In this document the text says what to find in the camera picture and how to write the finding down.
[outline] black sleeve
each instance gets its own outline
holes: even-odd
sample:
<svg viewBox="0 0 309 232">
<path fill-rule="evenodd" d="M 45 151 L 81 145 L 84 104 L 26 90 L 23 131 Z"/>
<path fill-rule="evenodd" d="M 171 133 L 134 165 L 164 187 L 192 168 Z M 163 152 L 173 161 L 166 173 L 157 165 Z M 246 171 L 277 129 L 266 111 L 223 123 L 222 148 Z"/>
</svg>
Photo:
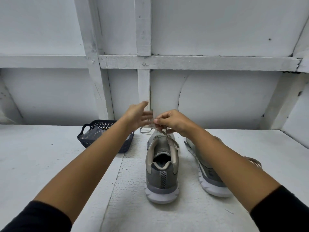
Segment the black sleeve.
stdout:
<svg viewBox="0 0 309 232">
<path fill-rule="evenodd" d="M 309 208 L 284 186 L 258 203 L 250 215 L 261 232 L 309 231 Z"/>
<path fill-rule="evenodd" d="M 1 232 L 70 232 L 71 220 L 59 209 L 31 201 Z"/>
</svg>

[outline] shoe tongue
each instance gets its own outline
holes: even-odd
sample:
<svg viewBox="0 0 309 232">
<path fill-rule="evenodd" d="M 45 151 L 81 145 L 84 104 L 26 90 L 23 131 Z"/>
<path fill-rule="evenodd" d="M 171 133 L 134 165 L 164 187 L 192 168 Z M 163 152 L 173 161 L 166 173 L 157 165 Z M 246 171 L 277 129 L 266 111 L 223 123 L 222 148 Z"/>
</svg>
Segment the shoe tongue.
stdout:
<svg viewBox="0 0 309 232">
<path fill-rule="evenodd" d="M 156 144 L 154 148 L 154 158 L 158 157 L 159 155 L 167 155 L 171 156 L 171 149 L 170 145 L 168 144 L 167 138 L 165 135 L 159 135 L 158 137 L 158 143 Z"/>
</svg>

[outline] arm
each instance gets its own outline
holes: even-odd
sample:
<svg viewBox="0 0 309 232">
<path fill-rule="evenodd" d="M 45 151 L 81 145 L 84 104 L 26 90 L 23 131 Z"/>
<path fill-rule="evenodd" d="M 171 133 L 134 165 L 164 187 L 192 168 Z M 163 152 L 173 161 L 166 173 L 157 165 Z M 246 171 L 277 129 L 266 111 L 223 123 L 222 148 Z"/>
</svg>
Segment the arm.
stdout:
<svg viewBox="0 0 309 232">
<path fill-rule="evenodd" d="M 110 163 L 131 132 L 150 124 L 148 102 L 131 105 L 93 144 L 62 169 L 34 198 L 64 212 L 75 222 Z"/>
<path fill-rule="evenodd" d="M 222 181 L 249 212 L 280 184 L 237 152 L 216 140 L 177 110 L 165 112 L 154 120 L 156 127 L 172 128 L 189 138 Z"/>
</svg>

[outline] hand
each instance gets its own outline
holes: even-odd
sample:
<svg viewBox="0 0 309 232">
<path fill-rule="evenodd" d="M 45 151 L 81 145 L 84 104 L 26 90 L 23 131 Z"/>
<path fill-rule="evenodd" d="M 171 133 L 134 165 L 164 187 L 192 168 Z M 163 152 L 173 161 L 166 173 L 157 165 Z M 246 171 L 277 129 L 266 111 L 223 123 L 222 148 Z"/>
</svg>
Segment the hand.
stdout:
<svg viewBox="0 0 309 232">
<path fill-rule="evenodd" d="M 121 120 L 126 122 L 130 132 L 133 132 L 142 126 L 153 123 L 152 111 L 144 111 L 147 105 L 147 101 L 143 101 L 137 105 L 130 105 L 129 109 L 121 117 Z"/>
<path fill-rule="evenodd" d="M 154 119 L 156 128 L 162 130 L 165 127 L 170 127 L 168 133 L 178 132 L 181 136 L 189 138 L 191 131 L 194 128 L 200 128 L 197 124 L 191 121 L 184 114 L 177 110 L 164 112 Z"/>
</svg>

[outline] perforated basket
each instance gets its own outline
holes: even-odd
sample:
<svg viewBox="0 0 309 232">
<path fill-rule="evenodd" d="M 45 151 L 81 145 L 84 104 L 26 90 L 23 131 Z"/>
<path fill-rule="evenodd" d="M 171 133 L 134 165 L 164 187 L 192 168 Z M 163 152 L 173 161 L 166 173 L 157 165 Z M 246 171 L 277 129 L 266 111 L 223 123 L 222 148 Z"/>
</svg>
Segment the perforated basket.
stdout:
<svg viewBox="0 0 309 232">
<path fill-rule="evenodd" d="M 94 142 L 94 140 L 87 140 L 87 139 L 79 138 L 79 136 L 84 133 L 84 129 L 87 126 L 90 127 L 90 130 L 94 129 L 95 126 L 98 126 L 99 128 L 101 128 L 103 130 L 108 130 L 115 123 L 116 123 L 116 120 L 94 120 L 90 124 L 84 124 L 83 127 L 82 127 L 82 131 L 77 135 L 77 139 L 80 141 L 80 143 L 85 148 L 87 148 Z M 134 136 L 134 132 L 132 132 L 130 134 L 129 138 L 127 140 L 125 140 L 124 144 L 122 145 L 122 147 L 120 148 L 118 153 L 125 153 L 129 150 L 130 145 L 131 145 L 132 140 L 133 140 L 133 136 Z"/>
</svg>

